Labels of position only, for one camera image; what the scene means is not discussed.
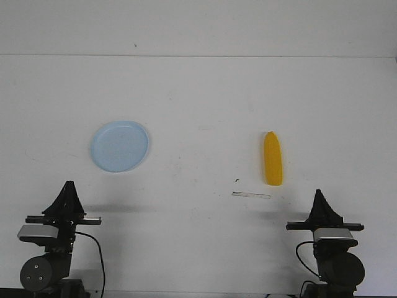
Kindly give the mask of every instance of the white wall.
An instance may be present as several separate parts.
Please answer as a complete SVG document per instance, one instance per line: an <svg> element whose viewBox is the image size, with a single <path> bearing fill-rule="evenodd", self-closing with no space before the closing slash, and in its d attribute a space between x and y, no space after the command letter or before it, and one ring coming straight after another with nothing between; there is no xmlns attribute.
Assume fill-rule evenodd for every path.
<svg viewBox="0 0 397 298"><path fill-rule="evenodd" d="M119 297L298 292L311 276L295 245L311 235L285 224L307 218L316 188L365 225L358 294L395 294L396 13L393 0L0 1L0 287L20 287L42 253L16 238L25 216L71 179L104 220L79 229L102 243ZM106 173L89 142L120 119L144 125L151 147ZM280 187L261 178L269 130ZM71 276L100 289L90 239Z"/></svg>
<svg viewBox="0 0 397 298"><path fill-rule="evenodd" d="M394 59L2 57L0 71L1 286L18 286L42 252L17 241L24 217L72 179L86 212L103 216L80 230L103 245L108 290L296 292L309 274L295 245L311 235L285 223L307 217L320 187L365 225L352 249L367 269L359 293L396 292ZM119 119L142 123L151 148L111 174L89 142ZM261 180L268 130L282 143L280 187ZM78 238L72 266L100 288L90 240Z"/></svg>

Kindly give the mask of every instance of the black cable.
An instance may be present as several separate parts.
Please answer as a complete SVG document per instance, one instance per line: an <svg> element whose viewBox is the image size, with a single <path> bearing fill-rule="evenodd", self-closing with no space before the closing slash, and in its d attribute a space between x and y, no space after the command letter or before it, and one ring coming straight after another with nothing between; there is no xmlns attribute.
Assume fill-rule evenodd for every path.
<svg viewBox="0 0 397 298"><path fill-rule="evenodd" d="M303 287L305 286L305 284L308 284L309 282L312 283L312 284L314 284L315 286L318 286L314 281L304 281L303 284L302 284L302 286L301 286L301 288L300 288L299 298L302 297Z"/></svg>
<svg viewBox="0 0 397 298"><path fill-rule="evenodd" d="M311 273L313 273L315 276L317 276L318 278L320 278L320 275L318 275L318 274L315 273L313 270L311 270L311 269L302 261L302 259L301 259L300 256L299 256L299 253L298 253L298 248L299 248L299 247L301 247L301 246L304 245L304 244L309 244L309 243L314 244L314 241L305 241L305 242L299 243L299 244L297 245L297 247L295 248L295 253L297 254L298 260L302 263L302 265L303 265L307 270L309 270Z"/></svg>
<svg viewBox="0 0 397 298"><path fill-rule="evenodd" d="M93 239L93 240L97 243L97 245L98 245L99 256L100 256L100 263L101 263L101 265L102 265L102 274L103 274L103 277L104 277L104 283L103 283L103 285L102 285L102 293L100 294L100 298L103 298L103 296L104 296L104 291L105 291L106 274L105 274L104 257L102 256L102 249L100 248L100 244L99 244L98 240L96 240L95 237L94 237L94 236L91 236L90 234L86 234L86 233L82 233L82 232L76 232L76 234L83 235L83 236L87 236L87 237Z"/></svg>

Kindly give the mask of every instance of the blue plate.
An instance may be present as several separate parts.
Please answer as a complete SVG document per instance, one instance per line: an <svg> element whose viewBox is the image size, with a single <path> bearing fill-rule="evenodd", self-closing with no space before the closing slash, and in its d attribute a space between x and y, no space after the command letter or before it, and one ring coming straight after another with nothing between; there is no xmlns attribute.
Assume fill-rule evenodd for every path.
<svg viewBox="0 0 397 298"><path fill-rule="evenodd" d="M134 168L148 151L148 134L134 121L115 121L103 126L91 142L91 158L108 172Z"/></svg>

